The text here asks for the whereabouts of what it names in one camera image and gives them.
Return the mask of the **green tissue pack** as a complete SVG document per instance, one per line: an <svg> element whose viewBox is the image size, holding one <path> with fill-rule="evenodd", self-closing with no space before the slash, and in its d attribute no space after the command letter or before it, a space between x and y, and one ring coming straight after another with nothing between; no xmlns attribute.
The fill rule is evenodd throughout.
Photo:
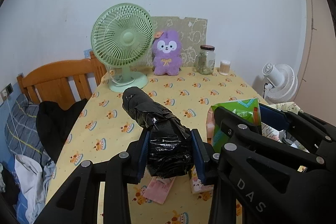
<svg viewBox="0 0 336 224"><path fill-rule="evenodd" d="M246 125L252 132L261 134L261 111L259 100L234 100L217 103L211 106L207 113L207 142L215 152L232 138L236 127Z"/></svg>

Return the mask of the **black plastic bag roll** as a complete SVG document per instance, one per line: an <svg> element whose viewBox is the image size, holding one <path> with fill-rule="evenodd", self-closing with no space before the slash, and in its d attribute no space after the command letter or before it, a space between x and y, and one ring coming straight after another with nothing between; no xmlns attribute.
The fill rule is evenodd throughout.
<svg viewBox="0 0 336 224"><path fill-rule="evenodd" d="M149 133L146 166L151 176L171 178L187 174L194 166L191 130L136 86L124 91L122 106Z"/></svg>

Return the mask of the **yellow cartoon tissue pack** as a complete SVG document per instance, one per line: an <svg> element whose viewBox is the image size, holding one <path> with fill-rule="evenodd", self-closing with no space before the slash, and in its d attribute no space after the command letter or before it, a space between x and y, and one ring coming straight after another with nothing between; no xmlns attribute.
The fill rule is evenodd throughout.
<svg viewBox="0 0 336 224"><path fill-rule="evenodd" d="M201 180L198 178L198 174L194 166L189 171L189 177L190 177L190 186L191 186L192 194L210 192L214 188L213 185L203 185L202 184Z"/></svg>

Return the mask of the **yellow paper-wrapped box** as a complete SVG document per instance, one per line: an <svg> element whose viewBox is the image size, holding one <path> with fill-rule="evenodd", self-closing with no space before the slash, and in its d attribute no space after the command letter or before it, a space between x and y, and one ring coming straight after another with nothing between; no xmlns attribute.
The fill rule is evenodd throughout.
<svg viewBox="0 0 336 224"><path fill-rule="evenodd" d="M294 102L273 105L259 104L261 111L261 131L264 137L286 144L301 151L308 150L289 132L290 122L286 113L298 114L300 108Z"/></svg>

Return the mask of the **white clothes on bed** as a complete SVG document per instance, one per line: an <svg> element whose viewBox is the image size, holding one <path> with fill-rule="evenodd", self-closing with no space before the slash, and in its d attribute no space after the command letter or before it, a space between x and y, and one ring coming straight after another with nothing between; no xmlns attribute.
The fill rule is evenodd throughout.
<svg viewBox="0 0 336 224"><path fill-rule="evenodd" d="M28 156L15 155L13 167L19 186L18 202L14 206L18 222L34 223L45 207L55 163L46 153L41 164Z"/></svg>

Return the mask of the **white standing fan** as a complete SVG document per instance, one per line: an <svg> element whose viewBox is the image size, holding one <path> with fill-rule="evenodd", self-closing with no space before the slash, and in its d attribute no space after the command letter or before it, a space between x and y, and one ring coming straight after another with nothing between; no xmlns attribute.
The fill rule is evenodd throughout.
<svg viewBox="0 0 336 224"><path fill-rule="evenodd" d="M267 83L264 88L264 99L271 103L289 102L298 87L297 76L287 64L268 63L262 69Z"/></svg>

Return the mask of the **cotton swab container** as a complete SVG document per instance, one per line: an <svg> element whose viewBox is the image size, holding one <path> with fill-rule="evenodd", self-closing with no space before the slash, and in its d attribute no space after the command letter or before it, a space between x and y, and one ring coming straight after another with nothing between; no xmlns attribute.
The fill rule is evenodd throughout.
<svg viewBox="0 0 336 224"><path fill-rule="evenodd" d="M227 76L229 75L231 67L231 62L228 60L221 60L220 61L220 67L219 67L219 73L221 75Z"/></svg>

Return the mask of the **black chair back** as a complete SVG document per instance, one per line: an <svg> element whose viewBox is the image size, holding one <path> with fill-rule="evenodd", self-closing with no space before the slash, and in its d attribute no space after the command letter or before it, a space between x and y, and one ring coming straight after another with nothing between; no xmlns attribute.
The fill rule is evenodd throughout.
<svg viewBox="0 0 336 224"><path fill-rule="evenodd" d="M60 156L68 135L84 110L88 100L84 98L63 110L57 102L43 101L39 104L36 128L40 142L54 163Z"/></svg>

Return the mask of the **glass jar black lid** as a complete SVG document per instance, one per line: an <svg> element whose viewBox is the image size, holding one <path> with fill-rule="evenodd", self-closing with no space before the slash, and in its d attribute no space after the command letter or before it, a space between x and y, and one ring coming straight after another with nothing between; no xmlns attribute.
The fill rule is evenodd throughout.
<svg viewBox="0 0 336 224"><path fill-rule="evenodd" d="M195 59L196 70L203 75L210 75L214 72L215 47L211 45L201 45L200 51Z"/></svg>

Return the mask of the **blue plaid bedding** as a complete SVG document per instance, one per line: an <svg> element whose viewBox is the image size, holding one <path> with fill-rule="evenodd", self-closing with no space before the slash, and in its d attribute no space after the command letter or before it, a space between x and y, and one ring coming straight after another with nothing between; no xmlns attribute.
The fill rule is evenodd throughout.
<svg viewBox="0 0 336 224"><path fill-rule="evenodd" d="M51 158L37 132L38 110L38 105L30 102L24 94L20 94L14 101L5 124L5 141L12 155L22 154L45 166Z"/></svg>

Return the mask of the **purple plush bunny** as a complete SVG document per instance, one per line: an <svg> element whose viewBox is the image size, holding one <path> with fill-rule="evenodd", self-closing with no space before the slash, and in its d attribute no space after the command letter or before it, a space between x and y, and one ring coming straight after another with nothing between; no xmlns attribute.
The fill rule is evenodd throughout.
<svg viewBox="0 0 336 224"><path fill-rule="evenodd" d="M154 74L177 76L182 66L182 44L176 30L164 30L155 35L152 46Z"/></svg>

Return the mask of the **beige patterned cardboard panel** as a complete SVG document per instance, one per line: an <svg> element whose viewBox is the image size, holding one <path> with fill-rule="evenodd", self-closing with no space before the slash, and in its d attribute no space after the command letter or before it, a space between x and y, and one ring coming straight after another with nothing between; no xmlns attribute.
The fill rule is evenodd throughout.
<svg viewBox="0 0 336 224"><path fill-rule="evenodd" d="M153 16L154 34L163 30L176 30L182 43L181 58L183 67L193 67L200 46L206 44L207 19L180 18L178 16Z"/></svg>

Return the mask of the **green desk fan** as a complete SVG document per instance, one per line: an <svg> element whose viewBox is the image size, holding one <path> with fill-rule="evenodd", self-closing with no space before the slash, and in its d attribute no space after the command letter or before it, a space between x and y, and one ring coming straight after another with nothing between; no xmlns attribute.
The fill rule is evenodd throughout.
<svg viewBox="0 0 336 224"><path fill-rule="evenodd" d="M153 24L149 13L139 5L120 3L105 10L91 32L96 58L108 69L120 69L109 80L113 92L147 85L147 77L130 67L147 52L153 42Z"/></svg>

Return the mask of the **wall power socket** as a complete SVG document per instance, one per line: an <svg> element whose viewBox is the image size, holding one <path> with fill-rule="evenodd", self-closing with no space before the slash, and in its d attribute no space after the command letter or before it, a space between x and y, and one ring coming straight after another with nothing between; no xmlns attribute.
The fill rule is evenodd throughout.
<svg viewBox="0 0 336 224"><path fill-rule="evenodd" d="M9 95L13 92L12 84L8 84L4 89L1 90L1 98L3 101L9 98Z"/></svg>

